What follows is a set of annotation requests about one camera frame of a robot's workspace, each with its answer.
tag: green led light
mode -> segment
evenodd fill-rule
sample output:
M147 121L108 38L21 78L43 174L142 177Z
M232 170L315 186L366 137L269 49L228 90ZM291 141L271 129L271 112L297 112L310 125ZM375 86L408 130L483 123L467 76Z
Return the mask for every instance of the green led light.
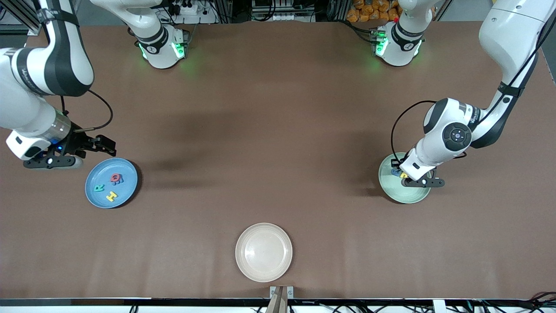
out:
M419 40L419 43L417 44L417 46L415 47L415 53L413 54L413 56L416 56L417 53L419 53L419 47L421 46L421 43L423 42L423 40Z
M174 49L174 52L176 53L176 56L178 58L183 58L185 53L183 51L183 45L181 43L178 44L172 43L172 48Z
M145 55L145 51L144 51L143 47L141 46L141 44L139 44L139 48L141 49L141 52L143 52L143 58L146 60L147 55Z
M382 56L384 51L386 50L386 46L388 45L388 38L384 38L384 40L376 45L376 54Z

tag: light green bowl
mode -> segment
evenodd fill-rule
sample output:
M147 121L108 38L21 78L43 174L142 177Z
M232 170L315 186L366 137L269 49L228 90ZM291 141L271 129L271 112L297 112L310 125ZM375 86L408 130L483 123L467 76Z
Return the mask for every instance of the light green bowl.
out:
M398 159L401 159L405 156L405 153L398 152L396 153ZM392 198L393 200L405 203L405 204L412 204L417 203L429 194L429 188L415 188L415 187L406 187L401 184L403 178L399 178L398 176L392 175L392 166L390 165L390 160L394 158L393 154L389 156L380 163L379 167L379 182L380 186L384 190L384 192L388 195L388 197Z

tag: circular button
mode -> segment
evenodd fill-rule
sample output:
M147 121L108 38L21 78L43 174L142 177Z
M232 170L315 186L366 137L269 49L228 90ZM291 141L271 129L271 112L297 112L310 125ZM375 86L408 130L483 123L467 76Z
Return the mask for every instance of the circular button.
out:
M450 138L457 143L461 143L462 141L465 140L465 132L462 131L462 129L456 128L452 130L450 134Z

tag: white plate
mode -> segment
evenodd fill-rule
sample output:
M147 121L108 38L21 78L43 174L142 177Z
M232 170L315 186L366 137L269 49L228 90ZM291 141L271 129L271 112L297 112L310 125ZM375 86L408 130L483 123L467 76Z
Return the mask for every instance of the white plate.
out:
M294 250L286 232L270 223L246 229L237 240L236 262L247 278L256 282L277 280L290 267Z

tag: blue plate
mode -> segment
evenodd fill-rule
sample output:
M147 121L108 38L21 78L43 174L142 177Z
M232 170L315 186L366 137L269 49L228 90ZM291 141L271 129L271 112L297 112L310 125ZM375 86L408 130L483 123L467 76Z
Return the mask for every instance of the blue plate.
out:
M112 158L95 166L85 181L89 202L102 209L121 206L137 189L137 169L126 159Z

